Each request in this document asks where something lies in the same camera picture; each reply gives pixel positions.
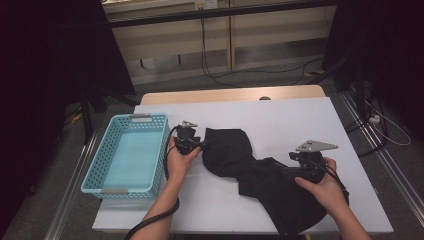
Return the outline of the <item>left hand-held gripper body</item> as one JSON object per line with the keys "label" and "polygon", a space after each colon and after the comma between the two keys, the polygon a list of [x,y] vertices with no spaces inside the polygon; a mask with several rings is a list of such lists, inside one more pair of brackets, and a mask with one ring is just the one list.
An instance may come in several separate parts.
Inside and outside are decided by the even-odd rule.
{"label": "left hand-held gripper body", "polygon": [[188,155],[196,148],[200,148],[201,138],[196,136],[197,124],[183,121],[177,126],[175,146],[182,155]]}

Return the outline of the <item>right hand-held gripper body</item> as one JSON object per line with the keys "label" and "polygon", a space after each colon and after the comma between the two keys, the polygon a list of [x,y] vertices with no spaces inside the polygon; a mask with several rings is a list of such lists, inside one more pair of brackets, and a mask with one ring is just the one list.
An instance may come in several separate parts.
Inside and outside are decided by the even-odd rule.
{"label": "right hand-held gripper body", "polygon": [[307,140],[295,152],[290,152],[291,160],[299,163],[298,167],[290,167],[288,176],[292,179],[301,177],[313,183],[319,183],[327,173],[326,161],[322,151],[337,149],[335,144]]}

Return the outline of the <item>black shorts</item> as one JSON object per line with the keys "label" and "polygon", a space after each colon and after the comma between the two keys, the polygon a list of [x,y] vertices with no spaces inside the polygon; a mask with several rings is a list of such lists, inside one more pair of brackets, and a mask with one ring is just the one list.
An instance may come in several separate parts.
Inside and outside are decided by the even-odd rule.
{"label": "black shorts", "polygon": [[285,176],[286,165],[272,157],[253,157],[243,130],[208,128],[205,140],[205,167],[219,177],[236,179],[239,194],[258,199],[280,234],[297,235],[327,215],[310,192]]}

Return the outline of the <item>light blue plastic basket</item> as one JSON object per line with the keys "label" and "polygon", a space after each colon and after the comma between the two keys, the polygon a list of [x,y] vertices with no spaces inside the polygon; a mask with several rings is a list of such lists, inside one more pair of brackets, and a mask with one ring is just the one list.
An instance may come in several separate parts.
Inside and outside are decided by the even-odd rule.
{"label": "light blue plastic basket", "polygon": [[111,118],[81,185],[100,199],[158,195],[170,128],[162,113]]}

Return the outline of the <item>person's left hand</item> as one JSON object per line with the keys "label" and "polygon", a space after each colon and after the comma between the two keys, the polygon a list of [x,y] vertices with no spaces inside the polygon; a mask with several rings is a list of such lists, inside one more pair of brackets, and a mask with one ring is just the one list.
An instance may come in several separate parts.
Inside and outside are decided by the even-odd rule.
{"label": "person's left hand", "polygon": [[183,183],[193,160],[200,152],[201,148],[197,147],[188,155],[182,155],[176,147],[174,137],[171,137],[167,155],[168,181],[172,183]]}

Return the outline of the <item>person's right hand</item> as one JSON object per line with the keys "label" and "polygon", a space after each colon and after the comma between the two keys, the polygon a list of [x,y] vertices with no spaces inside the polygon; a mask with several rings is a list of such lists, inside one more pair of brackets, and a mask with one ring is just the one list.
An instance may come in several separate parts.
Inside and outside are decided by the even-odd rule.
{"label": "person's right hand", "polygon": [[339,183],[329,174],[317,184],[301,177],[296,177],[295,182],[309,191],[331,216],[348,207]]}

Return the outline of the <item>wooden table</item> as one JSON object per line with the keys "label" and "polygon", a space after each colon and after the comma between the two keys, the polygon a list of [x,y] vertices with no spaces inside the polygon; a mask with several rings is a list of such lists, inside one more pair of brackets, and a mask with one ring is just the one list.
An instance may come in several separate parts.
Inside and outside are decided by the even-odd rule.
{"label": "wooden table", "polygon": [[252,87],[147,93],[142,97],[141,105],[255,101],[265,98],[281,100],[318,97],[325,97],[324,90],[319,85]]}

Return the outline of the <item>black metal stand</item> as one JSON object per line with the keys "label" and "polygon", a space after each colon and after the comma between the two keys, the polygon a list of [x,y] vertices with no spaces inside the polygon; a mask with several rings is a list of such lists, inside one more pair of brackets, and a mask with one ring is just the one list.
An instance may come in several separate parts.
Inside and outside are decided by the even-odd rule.
{"label": "black metal stand", "polygon": [[321,75],[308,82],[308,85],[317,85],[327,78],[332,77],[336,90],[347,91],[354,88],[356,109],[361,118],[366,117],[364,75],[358,57],[355,54],[347,54],[339,61],[325,70]]}

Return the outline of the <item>beige wooden cabinet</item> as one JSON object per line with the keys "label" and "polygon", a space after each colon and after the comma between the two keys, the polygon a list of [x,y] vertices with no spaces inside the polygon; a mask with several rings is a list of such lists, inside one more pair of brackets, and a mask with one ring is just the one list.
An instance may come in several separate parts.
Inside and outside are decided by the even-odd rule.
{"label": "beige wooden cabinet", "polygon": [[[196,0],[101,0],[110,21],[195,11]],[[218,0],[218,8],[290,0]],[[117,28],[132,83],[158,83],[319,57],[334,6]]]}

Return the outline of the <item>black curtain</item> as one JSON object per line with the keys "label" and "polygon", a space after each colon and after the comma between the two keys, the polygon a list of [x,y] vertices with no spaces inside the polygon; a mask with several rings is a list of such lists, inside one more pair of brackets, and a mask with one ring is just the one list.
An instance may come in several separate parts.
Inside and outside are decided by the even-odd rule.
{"label": "black curtain", "polygon": [[65,109],[135,90],[101,0],[0,0],[0,237],[51,159]]}
{"label": "black curtain", "polygon": [[339,87],[360,66],[373,93],[424,141],[424,0],[338,0],[322,67],[346,56],[355,62],[338,72]]}

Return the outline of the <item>aluminium floor rail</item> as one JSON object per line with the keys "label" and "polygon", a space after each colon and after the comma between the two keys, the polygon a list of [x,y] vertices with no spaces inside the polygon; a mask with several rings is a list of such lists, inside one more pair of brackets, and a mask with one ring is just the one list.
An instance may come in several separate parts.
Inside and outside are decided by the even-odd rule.
{"label": "aluminium floor rail", "polygon": [[83,174],[87,168],[88,161],[93,153],[97,139],[98,134],[94,133],[84,143],[71,179],[49,225],[44,240],[60,240],[69,214],[71,213],[71,209],[74,205],[76,194],[80,190]]}
{"label": "aluminium floor rail", "polygon": [[394,157],[385,148],[383,145],[383,139],[378,136],[377,131],[374,130],[369,123],[366,123],[364,120],[359,118],[359,113],[356,110],[356,103],[354,102],[353,97],[349,94],[342,93],[340,98],[347,107],[355,123],[359,126],[362,135],[370,144],[372,152],[380,160],[411,211],[424,227],[424,200],[407,179],[405,174],[401,171],[400,167],[395,162]]}

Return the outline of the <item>white wall socket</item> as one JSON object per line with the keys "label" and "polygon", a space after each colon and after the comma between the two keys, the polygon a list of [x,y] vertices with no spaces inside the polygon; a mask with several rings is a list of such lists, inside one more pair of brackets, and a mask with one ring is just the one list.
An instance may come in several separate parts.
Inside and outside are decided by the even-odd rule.
{"label": "white wall socket", "polygon": [[218,0],[196,0],[194,2],[196,10],[211,10],[218,8]]}

